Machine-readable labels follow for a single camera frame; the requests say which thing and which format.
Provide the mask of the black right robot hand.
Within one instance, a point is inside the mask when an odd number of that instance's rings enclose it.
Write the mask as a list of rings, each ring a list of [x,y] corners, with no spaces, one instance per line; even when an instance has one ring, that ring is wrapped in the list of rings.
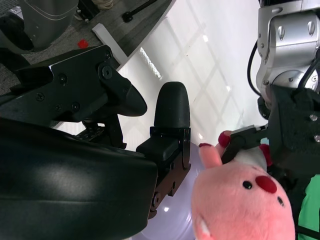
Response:
[[[127,150],[119,116],[140,117],[148,107],[111,58],[107,45],[34,65],[1,52],[20,82],[0,97],[1,239],[131,237],[187,176],[186,87],[161,87],[149,139]]]

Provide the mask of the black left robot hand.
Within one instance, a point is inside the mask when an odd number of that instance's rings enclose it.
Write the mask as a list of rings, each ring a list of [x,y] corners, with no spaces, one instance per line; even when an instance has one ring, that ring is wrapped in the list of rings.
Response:
[[[221,159],[226,164],[241,150],[268,139],[273,165],[267,171],[291,192],[320,172],[320,95],[308,88],[276,85],[270,92],[268,124],[234,131]]]

